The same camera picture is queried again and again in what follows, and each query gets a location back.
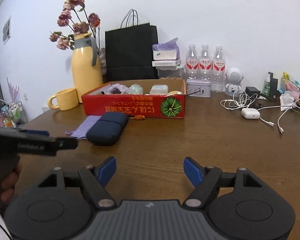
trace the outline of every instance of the navy blue case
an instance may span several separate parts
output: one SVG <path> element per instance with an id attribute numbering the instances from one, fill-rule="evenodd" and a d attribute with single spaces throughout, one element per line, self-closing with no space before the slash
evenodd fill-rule
<path id="1" fill-rule="evenodd" d="M 88 141 L 100 145 L 114 145 L 128 122 L 124 113 L 106 112 L 87 132 Z"/>

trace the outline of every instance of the green pumpkin illustration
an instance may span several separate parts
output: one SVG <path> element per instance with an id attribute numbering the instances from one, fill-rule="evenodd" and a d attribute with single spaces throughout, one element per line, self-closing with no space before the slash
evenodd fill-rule
<path id="1" fill-rule="evenodd" d="M 163 100 L 160 108 L 161 108 L 161 114 L 163 114 L 166 117 L 175 117 L 182 110 L 180 100 L 174 97 L 168 97 L 165 100 Z"/>

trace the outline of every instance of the cardboard box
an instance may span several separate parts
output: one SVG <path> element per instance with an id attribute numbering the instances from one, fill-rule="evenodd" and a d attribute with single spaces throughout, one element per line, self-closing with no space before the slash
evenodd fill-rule
<path id="1" fill-rule="evenodd" d="M 153 85 L 167 85 L 169 91 L 181 91 L 182 95 L 102 95 L 112 84 L 127 87 L 137 83 L 149 94 Z M 157 118 L 184 118 L 186 103 L 186 84 L 181 79 L 145 79 L 115 81 L 103 84 L 95 90 L 82 95 L 86 115 L 103 115 L 105 112 L 122 112 L 127 115 L 144 115 Z"/>

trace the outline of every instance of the finger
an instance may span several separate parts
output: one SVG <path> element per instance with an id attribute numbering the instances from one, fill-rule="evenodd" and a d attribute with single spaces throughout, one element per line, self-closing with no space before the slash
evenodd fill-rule
<path id="1" fill-rule="evenodd" d="M 21 171 L 22 171 L 22 165 L 21 165 L 20 162 L 17 164 L 17 166 L 15 166 L 15 168 L 13 169 L 13 171 L 14 171 L 16 174 L 18 174 L 18 175 L 21 173 Z"/>
<path id="2" fill-rule="evenodd" d="M 19 178 L 19 175 L 16 174 L 15 172 L 12 172 L 9 174 L 8 177 L 6 177 L 2 182 L 1 182 L 1 188 L 3 190 L 7 190 L 9 188 L 14 187 L 14 185 L 17 183 Z"/>
<path id="3" fill-rule="evenodd" d="M 14 189 L 13 188 L 10 188 L 10 189 L 2 192 L 2 194 L 1 194 L 1 201 L 5 202 L 5 203 L 8 202 L 12 198 L 13 193 L 14 193 Z"/>

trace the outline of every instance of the gray ribbed panel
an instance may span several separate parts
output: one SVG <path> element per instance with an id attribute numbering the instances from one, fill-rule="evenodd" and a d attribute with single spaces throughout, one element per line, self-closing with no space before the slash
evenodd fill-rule
<path id="1" fill-rule="evenodd" d="M 89 228 L 73 240 L 226 240 L 199 211 L 178 201 L 123 201 L 99 212 Z"/>

